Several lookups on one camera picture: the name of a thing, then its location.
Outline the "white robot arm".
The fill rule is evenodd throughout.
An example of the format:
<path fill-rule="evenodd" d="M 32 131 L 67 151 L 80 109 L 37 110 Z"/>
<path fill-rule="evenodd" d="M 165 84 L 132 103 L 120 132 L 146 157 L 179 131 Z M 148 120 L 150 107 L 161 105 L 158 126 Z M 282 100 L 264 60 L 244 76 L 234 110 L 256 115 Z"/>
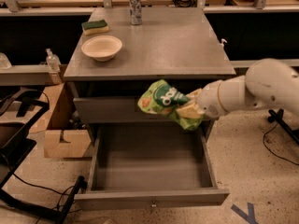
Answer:
<path fill-rule="evenodd" d="M 283 108 L 299 114 L 299 74 L 275 59 L 262 59 L 246 74 L 193 91 L 176 112 L 186 119 L 216 119 L 237 110 Z"/>

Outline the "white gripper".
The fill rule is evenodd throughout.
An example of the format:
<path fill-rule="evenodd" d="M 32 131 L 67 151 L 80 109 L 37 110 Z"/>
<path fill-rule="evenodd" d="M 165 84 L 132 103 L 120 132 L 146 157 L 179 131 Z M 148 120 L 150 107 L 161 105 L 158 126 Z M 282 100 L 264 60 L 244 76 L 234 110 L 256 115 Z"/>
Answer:
<path fill-rule="evenodd" d="M 183 105 L 177 109 L 177 113 L 185 119 L 200 119 L 205 111 L 205 116 L 211 119 L 217 119 L 228 114 L 228 111 L 223 107 L 220 98 L 220 86 L 222 80 L 214 81 L 207 84 L 203 89 L 197 89 L 187 94 L 190 99 L 195 99 L 197 96 L 197 104 Z"/>

